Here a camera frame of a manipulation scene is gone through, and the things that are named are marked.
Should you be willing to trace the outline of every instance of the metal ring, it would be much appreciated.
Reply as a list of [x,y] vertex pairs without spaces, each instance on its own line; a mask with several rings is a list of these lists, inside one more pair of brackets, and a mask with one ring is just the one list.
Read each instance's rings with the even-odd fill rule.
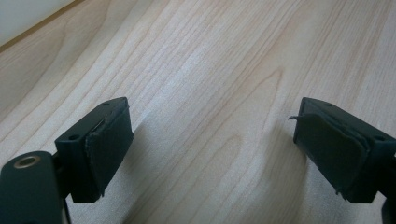
[[20,160],[16,161],[14,163],[14,167],[17,169],[23,169],[23,168],[33,166],[36,163],[38,163],[39,161],[40,161],[39,156],[27,156],[27,157],[23,157]]

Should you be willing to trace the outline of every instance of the light wood surface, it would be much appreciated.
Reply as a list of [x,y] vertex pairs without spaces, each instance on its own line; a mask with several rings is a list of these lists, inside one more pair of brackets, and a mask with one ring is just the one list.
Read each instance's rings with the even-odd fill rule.
[[0,165],[127,96],[135,140],[74,223],[381,223],[292,143],[303,96],[396,136],[391,0],[86,0],[0,52]]

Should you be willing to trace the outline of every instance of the screw hole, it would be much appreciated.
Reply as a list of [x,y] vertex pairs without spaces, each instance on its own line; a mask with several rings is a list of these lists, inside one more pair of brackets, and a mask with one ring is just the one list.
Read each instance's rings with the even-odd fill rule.
[[33,166],[40,161],[40,157],[38,156],[28,156],[24,157],[17,162],[15,162],[14,167],[17,169],[27,168],[29,166]]
[[383,136],[380,136],[380,135],[374,136],[374,139],[378,140],[378,141],[385,141],[385,138]]
[[71,136],[69,136],[69,140],[76,140],[79,138],[79,134],[73,134]]

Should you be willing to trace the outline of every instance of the wooden table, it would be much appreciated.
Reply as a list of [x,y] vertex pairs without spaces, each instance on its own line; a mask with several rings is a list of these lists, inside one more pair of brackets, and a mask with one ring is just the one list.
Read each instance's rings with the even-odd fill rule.
[[396,136],[390,0],[86,0],[0,52],[0,165],[127,96],[135,140],[74,223],[381,223],[292,143],[303,96]]

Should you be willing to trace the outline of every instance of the black plastic part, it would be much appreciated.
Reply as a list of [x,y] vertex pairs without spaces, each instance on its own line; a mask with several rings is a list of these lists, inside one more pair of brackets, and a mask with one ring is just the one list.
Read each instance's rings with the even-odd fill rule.
[[126,97],[106,101],[55,140],[74,203],[93,203],[134,139]]
[[0,176],[0,223],[67,223],[52,156],[35,151],[9,161]]
[[344,199],[371,203],[378,191],[396,202],[396,140],[346,111],[303,98],[294,143]]

